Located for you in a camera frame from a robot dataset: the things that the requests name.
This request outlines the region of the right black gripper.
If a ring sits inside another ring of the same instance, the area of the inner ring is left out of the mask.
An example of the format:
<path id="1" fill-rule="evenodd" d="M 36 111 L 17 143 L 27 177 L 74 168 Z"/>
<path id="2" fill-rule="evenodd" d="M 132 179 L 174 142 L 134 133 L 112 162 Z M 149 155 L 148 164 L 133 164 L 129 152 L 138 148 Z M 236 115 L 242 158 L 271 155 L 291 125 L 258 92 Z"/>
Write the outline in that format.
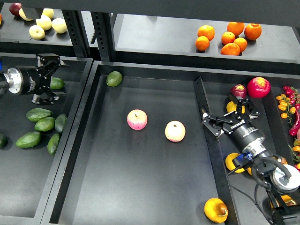
<path id="1" fill-rule="evenodd" d="M 231 92 L 228 97 L 236 104 L 236 109 L 230 112 L 228 117 L 237 123 L 227 124 L 229 122 L 227 118 L 214 116 L 205 109 L 204 105 L 201 105 L 202 126 L 205 126 L 217 138 L 226 133 L 240 153 L 262 154 L 267 152 L 263 145 L 264 134 L 250 122 L 260 115 L 252 100 L 248 97 L 236 97 Z"/>

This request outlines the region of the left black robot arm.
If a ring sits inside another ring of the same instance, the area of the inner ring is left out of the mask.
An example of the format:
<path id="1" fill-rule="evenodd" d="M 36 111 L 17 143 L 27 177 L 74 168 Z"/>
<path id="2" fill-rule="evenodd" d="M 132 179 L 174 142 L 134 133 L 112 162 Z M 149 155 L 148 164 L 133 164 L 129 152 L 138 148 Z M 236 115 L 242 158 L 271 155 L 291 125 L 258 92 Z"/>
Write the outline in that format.
<path id="1" fill-rule="evenodd" d="M 36 66 L 13 66 L 0 73 L 0 95 L 9 91 L 15 95 L 32 94 L 32 102 L 37 105 L 52 105 L 65 95 L 65 82 L 53 74 L 65 65 L 60 56 L 37 54 Z"/>

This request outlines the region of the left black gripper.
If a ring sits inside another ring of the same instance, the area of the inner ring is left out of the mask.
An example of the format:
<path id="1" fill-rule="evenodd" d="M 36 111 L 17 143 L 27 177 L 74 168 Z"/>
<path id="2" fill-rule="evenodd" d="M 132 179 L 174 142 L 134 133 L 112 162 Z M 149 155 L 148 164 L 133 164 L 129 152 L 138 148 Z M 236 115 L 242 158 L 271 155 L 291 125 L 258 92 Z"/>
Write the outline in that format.
<path id="1" fill-rule="evenodd" d="M 52 91 L 47 87 L 47 78 L 51 77 L 61 66 L 70 65 L 54 53 L 36 54 L 37 67 L 10 67 L 4 72 L 8 90 L 17 95 L 33 94 L 34 104 L 54 104 L 54 101 L 66 96 L 63 91 Z"/>

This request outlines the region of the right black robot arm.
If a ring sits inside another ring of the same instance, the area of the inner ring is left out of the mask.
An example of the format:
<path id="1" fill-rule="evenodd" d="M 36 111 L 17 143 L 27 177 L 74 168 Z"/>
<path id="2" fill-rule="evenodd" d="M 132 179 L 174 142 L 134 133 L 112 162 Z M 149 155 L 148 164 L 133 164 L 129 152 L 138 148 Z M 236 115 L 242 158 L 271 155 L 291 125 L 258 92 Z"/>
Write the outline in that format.
<path id="1" fill-rule="evenodd" d="M 299 205 L 288 206 L 284 194 L 290 194 L 300 187 L 300 172 L 293 166 L 283 164 L 281 158 L 270 153 L 263 145 L 265 139 L 251 122 L 259 116 L 249 98 L 235 97 L 229 93 L 228 97 L 236 103 L 236 109 L 223 116 L 214 116 L 199 107 L 204 125 L 216 138 L 225 134 L 240 151 L 232 159 L 232 172 L 239 169 L 251 169 L 256 187 L 263 187 L 267 192 L 271 204 L 271 216 L 264 215 L 271 225 L 295 225 L 300 220 Z"/>

